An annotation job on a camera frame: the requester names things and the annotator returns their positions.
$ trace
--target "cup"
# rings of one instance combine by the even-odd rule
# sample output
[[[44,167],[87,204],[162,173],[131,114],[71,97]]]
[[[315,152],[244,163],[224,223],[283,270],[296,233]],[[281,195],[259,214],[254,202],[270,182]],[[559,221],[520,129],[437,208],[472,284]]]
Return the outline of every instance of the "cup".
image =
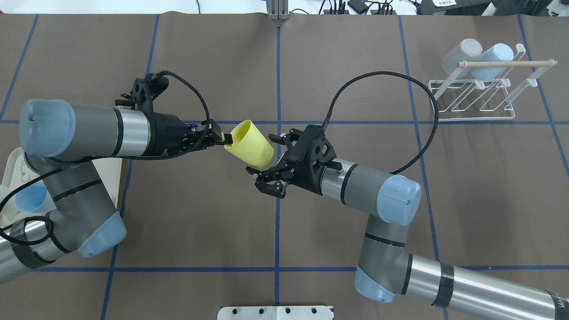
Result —
[[[504,43],[496,43],[478,57],[478,61],[512,61],[513,59],[514,51]],[[505,67],[472,68],[470,73],[480,81],[490,82],[504,69]]]
[[[226,145],[225,150],[237,158],[256,168],[271,162],[275,150],[251,120],[238,124],[231,130],[231,136],[233,143]]]
[[[0,201],[4,200],[5,197],[8,196],[8,194],[10,194],[10,192],[12,192],[12,190],[10,190],[10,188],[0,184]],[[16,202],[14,197],[12,197],[12,199],[8,200],[8,202],[6,203],[6,205],[4,206],[4,208],[2,209],[1,214],[2,215],[15,215],[19,212],[18,208],[16,208]]]
[[[474,39],[462,40],[454,49],[451,50],[442,62],[443,70],[446,74],[451,73],[456,69],[456,64],[461,61],[476,61],[482,53],[482,45]],[[458,77],[464,77],[468,74],[470,68],[464,69]]]
[[[36,215],[44,215],[56,209],[55,203],[53,203],[42,181],[38,181],[18,192],[15,203],[18,210]]]

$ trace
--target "electrical cord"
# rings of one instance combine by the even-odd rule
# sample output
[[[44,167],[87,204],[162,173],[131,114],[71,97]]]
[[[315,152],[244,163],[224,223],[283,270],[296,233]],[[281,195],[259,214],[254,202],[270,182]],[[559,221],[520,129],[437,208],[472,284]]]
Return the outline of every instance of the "electrical cord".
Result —
[[[387,2],[387,0],[385,0],[382,3],[374,2],[374,3],[377,3],[379,5],[379,8],[377,8],[378,10],[375,14],[376,15],[382,15],[382,14],[384,14],[384,12],[387,14],[389,13],[389,11],[393,12],[393,6],[391,5],[392,2],[393,2],[393,0],[391,0],[390,2]]]
[[[209,125],[211,124],[211,119],[209,118],[209,110],[208,110],[208,106],[205,104],[205,100],[204,98],[201,96],[200,92],[193,86],[191,85],[188,81],[186,81],[184,78],[180,77],[179,75],[168,71],[168,70],[163,70],[163,71],[159,71],[155,74],[156,76],[156,80],[160,79],[163,76],[172,76],[173,78],[177,79],[178,81],[180,81],[181,83],[183,83],[186,87],[188,87],[191,91],[193,91],[197,98],[200,100],[201,105],[204,108],[204,112],[205,112],[205,125],[206,128],[209,127]],[[207,130],[204,130],[204,132],[200,135],[200,138],[197,140],[196,144],[193,146],[193,148],[189,149],[189,150],[185,150],[182,152],[179,152],[177,154],[173,154],[173,155],[163,155],[163,156],[158,156],[158,157],[118,157],[118,158],[122,158],[122,159],[130,159],[130,160],[167,160],[167,159],[173,159],[173,158],[177,158],[180,157],[182,155],[185,155],[187,153],[190,153],[192,151],[195,151],[200,144],[203,142],[203,140],[205,139],[205,137],[207,136],[208,132]]]
[[[2,212],[2,209],[4,209],[4,206],[6,205],[6,203],[8,203],[8,201],[18,192],[24,190],[25,188],[31,186],[32,184],[43,180],[47,177],[49,177],[50,175],[54,175],[56,173],[61,172],[60,169],[55,169],[53,171],[50,171],[46,174],[43,174],[35,179],[32,179],[30,181],[28,181],[27,183],[17,187],[15,190],[13,190],[12,192],[10,192],[8,194],[8,196],[6,196],[4,199],[2,199],[2,201],[0,202],[0,212]],[[4,232],[4,230],[7,230],[6,228],[2,228],[0,229],[0,237],[4,238],[5,240],[7,240],[10,243],[14,243],[14,244],[21,244],[21,245],[35,245],[35,244],[40,244],[44,241],[46,241],[47,239],[51,238],[53,236],[53,221],[51,221],[48,217],[45,216],[32,216],[32,217],[27,217],[25,218],[26,222],[32,222],[32,221],[43,221],[43,223],[46,224],[46,229],[47,229],[47,233],[45,236],[43,236],[41,239],[38,240],[34,240],[34,241],[24,241],[24,240],[19,240],[16,239],[12,236],[9,236],[6,232]]]
[[[419,5],[420,3],[417,2],[417,0],[407,0],[409,1],[411,4],[413,4],[415,6],[415,14],[419,15]]]
[[[326,3],[326,0],[322,0],[322,4],[320,5],[320,10],[318,10],[318,14],[320,14],[322,12],[322,8],[324,7],[325,3]],[[332,1],[328,0],[328,3],[330,4],[330,10],[332,10]]]
[[[378,13],[380,12],[381,2],[379,2],[379,1],[364,1],[364,2],[370,3],[370,5],[368,6],[368,8],[365,10],[366,13],[367,13],[368,11],[371,12],[370,9],[371,9],[372,6],[375,5],[376,3],[377,3],[377,12],[378,12]]]
[[[298,11],[302,11],[302,12],[304,12],[304,13],[306,13],[306,14],[310,14],[310,13],[308,13],[308,12],[302,10],[301,8],[293,9],[293,11],[290,11],[288,14],[291,14],[291,13],[293,13],[294,11],[297,11],[297,10],[298,10]]]
[[[415,158],[413,158],[411,161],[409,161],[406,165],[402,166],[401,168],[390,172],[391,174],[398,174],[404,170],[406,170],[407,168],[409,168],[413,163],[415,163],[419,158],[421,158],[423,156],[423,154],[425,153],[425,151],[427,151],[427,148],[431,145],[432,139],[435,137],[435,132],[436,132],[436,128],[439,125],[439,107],[436,104],[436,100],[435,97],[432,95],[431,91],[429,91],[429,89],[427,88],[427,86],[425,86],[422,82],[420,82],[419,80],[412,78],[410,76],[407,75],[403,75],[401,73],[397,73],[397,72],[390,72],[390,71],[375,71],[375,72],[369,72],[366,74],[363,74],[361,76],[357,76],[354,79],[346,82],[346,84],[344,84],[340,90],[338,90],[338,92],[336,93],[336,95],[334,96],[334,99],[332,99],[332,103],[330,104],[330,109],[328,110],[328,113],[326,114],[326,118],[324,119],[324,122],[322,122],[322,132],[324,132],[326,130],[326,127],[328,126],[328,124],[330,123],[330,118],[332,117],[332,110],[334,109],[334,105],[336,104],[336,100],[338,100],[338,97],[340,97],[340,94],[352,83],[367,78],[367,77],[371,77],[371,76],[379,76],[379,75],[388,75],[388,76],[395,76],[395,77],[400,77],[403,78],[405,80],[411,81],[415,84],[417,84],[419,87],[421,87],[427,94],[429,99],[431,100],[431,104],[432,104],[432,108],[434,110],[434,114],[435,114],[435,119],[433,120],[432,123],[432,129],[431,129],[431,134],[427,140],[427,142],[425,143],[425,146],[423,147],[423,149],[415,156]]]

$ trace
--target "brown table surface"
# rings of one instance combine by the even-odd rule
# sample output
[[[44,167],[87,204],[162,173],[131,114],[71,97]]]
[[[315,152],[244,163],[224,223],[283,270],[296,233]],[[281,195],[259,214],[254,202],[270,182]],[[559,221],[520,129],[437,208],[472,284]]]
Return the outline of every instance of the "brown table surface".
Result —
[[[559,65],[520,95],[512,121],[440,124],[423,161],[403,173],[423,186],[407,247],[569,296],[568,26],[525,16],[0,15],[0,163],[19,146],[24,101],[112,106],[148,71],[185,77],[224,131],[252,119],[267,135],[319,124],[362,73],[426,83],[446,77],[440,60],[462,39],[522,43],[530,59]],[[175,81],[155,107],[204,118]],[[343,93],[327,136],[340,158],[391,171],[417,153],[432,119],[420,88],[371,77]],[[325,304],[340,320],[471,319],[411,297],[359,295],[366,215],[294,186],[275,200],[244,168],[221,147],[125,162],[126,240],[3,284],[0,318],[216,319],[223,306]]]

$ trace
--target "blue tape line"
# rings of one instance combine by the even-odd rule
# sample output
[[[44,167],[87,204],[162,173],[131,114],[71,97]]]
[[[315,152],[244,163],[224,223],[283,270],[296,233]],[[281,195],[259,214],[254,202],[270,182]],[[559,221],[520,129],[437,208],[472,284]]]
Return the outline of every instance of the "blue tape line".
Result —
[[[150,67],[152,66],[152,56],[154,54],[154,44],[156,43],[156,33],[158,32],[158,22],[160,21],[160,15],[156,15],[156,20],[154,21],[154,32],[152,34],[152,42],[150,44],[150,52],[148,55],[148,63],[146,65],[146,74],[150,73]],[[129,160],[129,166],[126,173],[126,181],[125,181],[125,189],[122,193],[122,201],[121,201],[121,218],[125,215],[125,208],[126,208],[126,196],[129,190],[130,184],[130,177],[132,176],[132,160]],[[109,305],[109,297],[110,297],[110,290],[113,284],[113,274],[114,274],[114,265],[117,260],[117,252],[118,252],[118,245],[115,245],[113,248],[113,255],[110,260],[110,268],[109,268],[109,277],[107,278],[107,287],[105,289],[105,298],[103,300],[103,307],[101,310],[101,320],[105,320],[106,318],[106,311],[107,306]]]
[[[6,112],[6,108],[8,107],[8,101],[10,100],[10,96],[12,95],[12,90],[14,89],[14,84],[16,84],[16,79],[18,78],[18,74],[20,73],[20,68],[22,67],[22,63],[24,62],[24,57],[26,56],[28,47],[30,46],[30,41],[32,40],[35,26],[38,24],[38,19],[39,19],[39,14],[36,14],[36,17],[34,18],[34,24],[32,24],[32,29],[30,29],[30,33],[28,34],[28,39],[26,40],[26,45],[24,46],[24,50],[22,50],[22,54],[20,55],[20,60],[18,61],[18,65],[16,66],[16,71],[14,71],[12,82],[10,82],[10,87],[8,87],[8,92],[6,93],[6,98],[4,99],[2,110],[0,110],[0,120],[4,118],[4,112]]]
[[[569,265],[467,265],[459,268],[472,271],[499,271],[499,270],[569,270]],[[200,272],[275,272],[273,266],[246,266],[246,267],[119,267],[114,272],[147,272],[147,273],[200,273]],[[355,272],[354,266],[282,266],[279,272]],[[34,272],[108,272],[110,268],[80,267],[80,266],[46,266]]]
[[[108,272],[109,268],[75,267],[75,266],[46,266],[34,272]]]
[[[146,74],[150,73],[150,65],[152,65],[152,56],[154,54],[154,44],[156,43],[156,33],[158,32],[158,22],[160,21],[160,15],[156,15],[156,20],[154,20],[154,33],[152,34],[152,42],[150,44],[150,53],[148,55],[148,64],[146,65]]]
[[[403,58],[405,60],[405,72],[407,73],[408,76],[411,76],[411,73],[409,71],[409,60],[407,58],[407,48],[405,47],[405,33],[403,32],[403,22],[402,22],[400,15],[398,15],[397,17],[399,19],[399,32],[401,34],[401,46],[403,47]],[[419,122],[417,120],[417,110],[415,108],[415,97],[413,96],[413,87],[411,86],[410,81],[407,81],[407,85],[409,86],[409,96],[411,98],[411,110],[413,111],[413,121],[415,124],[415,136],[417,138],[417,147],[419,148],[419,151],[421,151],[422,147],[421,147],[421,140],[420,140],[420,136],[419,136]],[[432,246],[433,246],[433,250],[434,250],[434,254],[435,254],[435,259],[440,260],[439,259],[439,246],[438,246],[438,242],[436,240],[435,219],[433,218],[433,214],[432,214],[431,195],[430,195],[429,188],[428,188],[427,172],[426,172],[427,170],[425,168],[423,157],[421,157],[419,159],[419,161],[420,161],[420,165],[421,165],[421,172],[423,173],[423,184],[425,187],[425,195],[427,197],[427,204],[428,204],[428,215],[429,215],[429,219],[431,221]]]
[[[519,30],[520,32],[522,32],[523,45],[526,47],[527,59],[533,60],[531,58],[530,48],[527,45],[526,33],[523,29],[522,16],[520,14],[518,14],[518,24],[519,24]],[[541,96],[541,100],[543,101],[543,107],[545,108],[547,119],[549,119],[549,123],[551,125],[551,130],[553,131],[553,136],[555,138],[555,143],[557,144],[557,149],[559,150],[559,155],[561,156],[561,161],[563,162],[563,166],[565,167],[565,173],[569,178],[569,165],[567,164],[567,158],[565,157],[565,152],[563,151],[563,147],[561,146],[561,141],[559,140],[559,136],[557,135],[557,130],[555,129],[555,124],[553,123],[553,118],[551,116],[551,112],[547,104],[547,99],[545,99],[545,94],[543,93],[543,88],[541,87],[539,79],[537,79],[537,87],[539,89],[539,95]]]
[[[185,124],[198,124],[201,120],[183,120]],[[237,125],[242,120],[219,120],[218,124],[224,125]],[[279,121],[276,120],[254,120],[255,124],[260,125],[278,125]],[[19,120],[1,120],[0,123],[19,123]],[[320,120],[282,120],[281,125],[320,125]],[[418,120],[420,125],[432,125],[432,121]],[[555,125],[569,125],[569,121],[553,121]],[[400,120],[332,120],[331,125],[414,125],[415,121],[400,121]],[[484,121],[484,120],[456,120],[439,122],[440,125],[550,125],[550,121]]]
[[[281,272],[355,272],[355,266],[283,266]]]
[[[277,134],[281,134],[281,26],[277,27]],[[281,145],[277,145],[277,159],[281,156]],[[281,281],[281,200],[275,200],[275,306],[281,303],[279,283]]]
[[[105,289],[105,298],[103,299],[103,308],[101,310],[101,320],[105,320],[106,310],[107,310],[107,307],[109,306],[110,288],[113,284],[113,275],[114,275],[113,268],[114,268],[114,262],[117,259],[117,251],[118,251],[118,245],[115,245],[113,247],[113,255],[110,259],[109,276],[107,278],[107,286]]]
[[[116,247],[113,248],[113,255],[116,253]],[[105,289],[105,299],[103,300],[103,308],[101,310],[101,320],[105,320],[106,318],[106,310],[107,306],[109,305],[109,297],[110,297],[110,288],[111,284],[113,283],[113,271],[109,271],[109,277],[107,278],[107,286]]]
[[[252,266],[252,267],[167,267],[167,268],[114,268],[115,272],[148,272],[148,273],[201,273],[201,272],[274,272],[275,268],[272,266]]]
[[[461,266],[472,271],[495,270],[569,270],[569,265],[470,265]]]

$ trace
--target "wooden dowel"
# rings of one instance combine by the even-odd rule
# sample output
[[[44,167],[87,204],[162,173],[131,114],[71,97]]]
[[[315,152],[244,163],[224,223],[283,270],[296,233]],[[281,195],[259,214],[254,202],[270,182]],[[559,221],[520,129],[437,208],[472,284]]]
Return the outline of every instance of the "wooden dowel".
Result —
[[[488,68],[488,67],[549,67],[551,61],[488,61],[488,62],[466,62],[458,63],[459,68]],[[553,65],[557,65],[557,61],[553,60]]]

